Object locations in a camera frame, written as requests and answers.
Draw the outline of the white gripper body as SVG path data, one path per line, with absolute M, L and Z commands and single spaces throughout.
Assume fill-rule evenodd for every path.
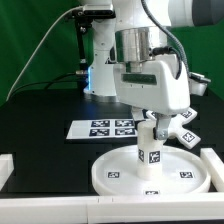
M 121 103 L 164 115 L 183 113 L 190 106 L 185 65 L 178 79 L 164 57 L 144 62 L 140 73 L 127 72 L 124 64 L 115 64 L 113 73 Z

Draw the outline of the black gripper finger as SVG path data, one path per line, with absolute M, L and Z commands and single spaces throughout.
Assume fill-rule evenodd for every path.
M 140 122 L 144 120 L 143 109 L 138 107 L 131 108 L 132 118 L 135 122 Z
M 168 127 L 170 122 L 170 115 L 156 114 L 156 126 L 154 128 L 154 138 L 156 140 L 166 140 L 168 138 Z

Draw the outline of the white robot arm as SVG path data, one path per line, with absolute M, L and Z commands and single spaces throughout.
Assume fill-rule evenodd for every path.
M 209 82 L 189 70 L 183 46 L 170 30 L 218 23 L 224 0 L 81 2 L 94 29 L 85 95 L 155 112 L 154 137 L 166 139 L 171 117 L 186 111 L 190 96 L 203 94 Z

